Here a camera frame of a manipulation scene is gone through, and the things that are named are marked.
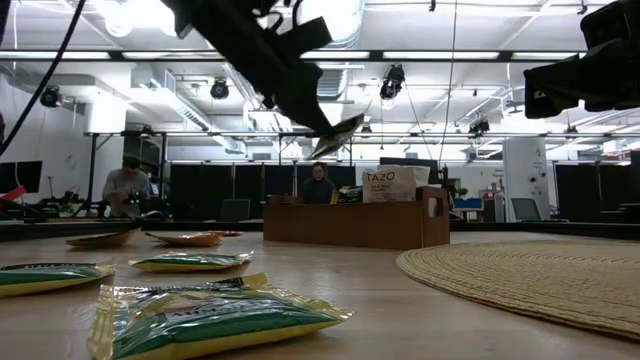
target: white column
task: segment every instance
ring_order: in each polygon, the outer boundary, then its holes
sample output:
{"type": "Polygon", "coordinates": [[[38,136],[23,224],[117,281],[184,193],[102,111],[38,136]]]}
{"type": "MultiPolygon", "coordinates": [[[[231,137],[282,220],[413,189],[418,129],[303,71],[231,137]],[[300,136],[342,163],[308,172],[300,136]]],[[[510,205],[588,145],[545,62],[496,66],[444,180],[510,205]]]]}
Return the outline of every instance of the white column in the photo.
{"type": "Polygon", "coordinates": [[[542,220],[550,219],[547,156],[543,138],[511,138],[504,142],[507,221],[515,222],[513,199],[533,199],[542,220]]]}
{"type": "MultiPolygon", "coordinates": [[[[127,119],[127,104],[108,93],[99,94],[92,104],[87,105],[87,128],[90,133],[119,133],[124,131],[127,119]]],[[[98,145],[107,140],[98,138],[98,145]]],[[[109,172],[122,167],[124,138],[114,136],[96,151],[93,180],[93,201],[102,198],[102,188],[109,172]]]]}

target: red object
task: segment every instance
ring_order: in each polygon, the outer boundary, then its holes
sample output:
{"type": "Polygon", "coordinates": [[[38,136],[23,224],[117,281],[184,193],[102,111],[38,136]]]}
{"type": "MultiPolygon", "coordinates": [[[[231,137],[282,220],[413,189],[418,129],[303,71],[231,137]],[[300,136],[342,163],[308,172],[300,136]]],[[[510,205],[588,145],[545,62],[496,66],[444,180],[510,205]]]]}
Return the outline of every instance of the red object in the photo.
{"type": "Polygon", "coordinates": [[[20,196],[24,195],[27,193],[27,189],[25,189],[24,185],[20,185],[19,187],[11,190],[10,192],[6,193],[3,197],[1,197],[0,199],[2,200],[6,200],[6,201],[14,201],[15,199],[19,198],[20,196]]]}

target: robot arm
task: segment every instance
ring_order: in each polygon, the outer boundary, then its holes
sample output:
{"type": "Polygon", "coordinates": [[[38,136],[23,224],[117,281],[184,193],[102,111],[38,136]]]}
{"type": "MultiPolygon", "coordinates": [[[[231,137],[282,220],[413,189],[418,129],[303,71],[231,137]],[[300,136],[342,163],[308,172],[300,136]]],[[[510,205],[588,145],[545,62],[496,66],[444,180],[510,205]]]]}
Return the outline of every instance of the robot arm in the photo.
{"type": "MultiPolygon", "coordinates": [[[[302,0],[297,0],[294,10],[302,0]]],[[[277,0],[162,0],[176,16],[176,33],[184,38],[195,29],[264,96],[291,120],[320,136],[335,130],[316,99],[322,70],[300,59],[303,53],[332,41],[324,19],[317,18],[284,34],[281,21],[263,29],[257,17],[270,13],[277,0]]]]}

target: chip bag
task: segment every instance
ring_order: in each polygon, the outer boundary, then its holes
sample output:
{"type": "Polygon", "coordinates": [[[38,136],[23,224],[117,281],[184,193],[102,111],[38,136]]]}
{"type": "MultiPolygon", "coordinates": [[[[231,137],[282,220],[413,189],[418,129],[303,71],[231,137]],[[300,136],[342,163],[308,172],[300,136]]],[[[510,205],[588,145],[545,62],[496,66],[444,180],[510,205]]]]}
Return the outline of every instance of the chip bag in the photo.
{"type": "Polygon", "coordinates": [[[31,294],[98,280],[115,272],[101,264],[43,263],[0,268],[0,297],[31,294]]]}
{"type": "Polygon", "coordinates": [[[91,236],[82,239],[67,240],[67,245],[78,248],[110,248],[122,246],[131,241],[138,229],[127,230],[116,234],[91,236]]]}
{"type": "Polygon", "coordinates": [[[263,274],[187,287],[103,285],[88,343],[98,360],[190,359],[305,335],[351,316],[274,288],[263,274]]]}
{"type": "Polygon", "coordinates": [[[158,236],[146,233],[147,236],[175,246],[203,246],[211,247],[220,245],[220,235],[215,232],[197,233],[181,236],[158,236]]]}
{"type": "Polygon", "coordinates": [[[215,253],[168,253],[146,260],[129,261],[129,265],[149,272],[190,272],[220,270],[250,261],[253,252],[239,255],[215,253]]]}

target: woman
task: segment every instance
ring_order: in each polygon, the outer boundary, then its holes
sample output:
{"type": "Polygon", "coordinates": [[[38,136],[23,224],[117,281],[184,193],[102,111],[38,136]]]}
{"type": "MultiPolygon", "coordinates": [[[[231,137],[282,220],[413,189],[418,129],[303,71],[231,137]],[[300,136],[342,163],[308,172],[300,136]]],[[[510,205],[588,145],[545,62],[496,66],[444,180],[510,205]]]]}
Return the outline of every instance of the woman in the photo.
{"type": "Polygon", "coordinates": [[[302,184],[302,198],[305,204],[329,204],[335,185],[327,179],[327,165],[313,164],[313,176],[302,184]]]}

